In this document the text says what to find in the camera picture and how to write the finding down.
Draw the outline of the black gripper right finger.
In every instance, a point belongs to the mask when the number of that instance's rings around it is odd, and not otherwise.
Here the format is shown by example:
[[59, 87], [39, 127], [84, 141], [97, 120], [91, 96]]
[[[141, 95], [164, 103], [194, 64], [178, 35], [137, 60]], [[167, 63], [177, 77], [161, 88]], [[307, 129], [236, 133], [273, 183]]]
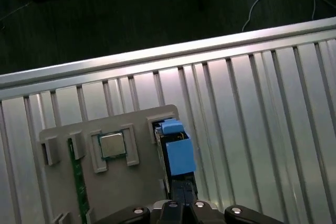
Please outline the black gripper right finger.
[[210, 203], [197, 199], [194, 184], [184, 182], [184, 202], [190, 210], [192, 223], [281, 223], [250, 208], [233, 205], [220, 212]]

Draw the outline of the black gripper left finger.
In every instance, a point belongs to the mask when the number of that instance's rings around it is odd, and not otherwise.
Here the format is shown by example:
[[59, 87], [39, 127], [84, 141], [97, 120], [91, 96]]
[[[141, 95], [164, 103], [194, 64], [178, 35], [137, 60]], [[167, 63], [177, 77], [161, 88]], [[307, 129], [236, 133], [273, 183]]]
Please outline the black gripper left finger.
[[152, 210], [133, 205], [110, 214], [97, 223], [182, 223], [184, 203], [183, 181], [173, 180], [170, 199], [156, 202]]

